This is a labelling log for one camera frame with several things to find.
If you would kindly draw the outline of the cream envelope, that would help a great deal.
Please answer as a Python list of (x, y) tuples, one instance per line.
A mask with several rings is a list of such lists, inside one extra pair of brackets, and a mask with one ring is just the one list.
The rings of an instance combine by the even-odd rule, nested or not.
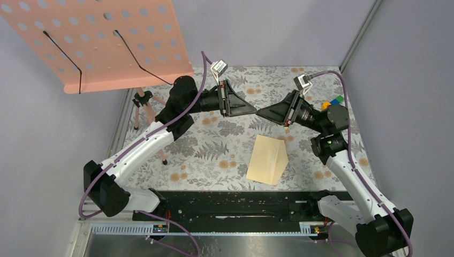
[(246, 178), (275, 186), (289, 162), (285, 141), (257, 135)]

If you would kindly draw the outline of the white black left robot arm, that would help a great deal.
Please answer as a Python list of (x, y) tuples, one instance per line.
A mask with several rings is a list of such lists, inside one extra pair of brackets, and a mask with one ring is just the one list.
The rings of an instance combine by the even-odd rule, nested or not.
[(160, 220), (166, 206), (151, 189), (127, 186), (129, 178), (151, 156), (174, 143), (193, 125), (192, 114), (219, 111), (223, 117), (256, 113), (256, 108), (241, 98), (228, 80), (212, 89), (198, 90), (188, 76), (177, 78), (169, 91), (165, 107), (129, 145), (101, 163), (89, 161), (84, 166), (84, 190), (107, 217), (122, 211), (145, 211)]

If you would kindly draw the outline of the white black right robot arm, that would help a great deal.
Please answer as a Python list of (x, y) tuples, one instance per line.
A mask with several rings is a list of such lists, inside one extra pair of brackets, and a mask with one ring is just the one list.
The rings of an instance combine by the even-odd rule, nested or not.
[(384, 196), (352, 155), (342, 134), (350, 128), (347, 107), (337, 104), (318, 111), (294, 90), (282, 101), (259, 109), (257, 115), (279, 125), (299, 124), (318, 132), (311, 138), (314, 155), (339, 179), (357, 207), (324, 190), (307, 206), (311, 219), (327, 217), (336, 222), (355, 237), (364, 256), (385, 256), (401, 248), (407, 248), (407, 255), (412, 256), (413, 216)]

